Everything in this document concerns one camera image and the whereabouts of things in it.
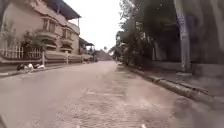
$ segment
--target person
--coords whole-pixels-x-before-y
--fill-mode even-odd
[[[34,65],[34,69],[38,69],[39,66],[40,66],[40,64]]]
[[[28,71],[29,72],[33,71],[33,65],[31,63],[28,64]]]
[[[25,65],[24,64],[19,64],[16,68],[16,70],[19,72],[21,70],[24,70],[25,69]]]
[[[42,64],[42,65],[39,65],[38,67],[37,67],[37,69],[45,69],[45,66]]]

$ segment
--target balcony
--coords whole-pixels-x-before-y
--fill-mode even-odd
[[[61,43],[62,43],[62,44],[72,45],[73,42],[74,42],[74,41],[73,41],[72,39],[68,39],[68,38],[62,38],[62,39],[61,39]]]
[[[42,31],[39,31],[38,33],[38,36],[43,38],[43,39],[49,39],[49,40],[52,40],[52,41],[56,41],[57,38],[58,38],[58,35],[53,33],[53,32],[50,32],[50,31],[47,31],[47,30],[42,30]]]
[[[78,35],[80,34],[80,28],[77,26],[77,25],[75,25],[75,24],[73,24],[73,23],[71,23],[71,22],[66,22],[66,25],[69,27],[69,28],[71,28],[75,33],[77,33]]]

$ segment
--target pedestrian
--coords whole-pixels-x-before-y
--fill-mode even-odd
[[[25,65],[24,64],[19,64],[16,68],[17,72],[22,71],[25,69]]]
[[[28,71],[29,72],[33,71],[33,65],[31,63],[28,64]]]
[[[45,66],[42,64],[42,65],[38,66],[37,69],[43,69],[43,70],[45,70]]]

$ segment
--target window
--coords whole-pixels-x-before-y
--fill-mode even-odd
[[[48,20],[44,19],[44,25],[43,25],[44,30],[47,30],[47,24],[48,24]]]
[[[71,39],[71,36],[72,36],[72,32],[71,31],[67,31],[67,38]]]
[[[53,21],[50,21],[49,31],[54,33],[56,24]]]
[[[62,38],[66,38],[66,30],[65,29],[63,29]]]
[[[56,28],[56,23],[53,20],[50,19],[43,19],[44,24],[43,24],[43,29],[49,32],[54,33],[55,28]]]
[[[68,29],[63,29],[62,38],[72,39],[72,31]]]

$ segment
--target balcony railing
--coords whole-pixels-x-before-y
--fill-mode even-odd
[[[41,36],[41,37],[46,37],[46,38],[50,37],[53,40],[56,40],[57,36],[58,36],[57,34],[47,31],[47,30],[41,30],[37,34],[38,34],[38,36]]]
[[[62,44],[72,45],[73,42],[74,42],[74,41],[73,41],[72,39],[69,39],[69,38],[62,38],[62,39],[61,39],[61,43],[62,43]]]

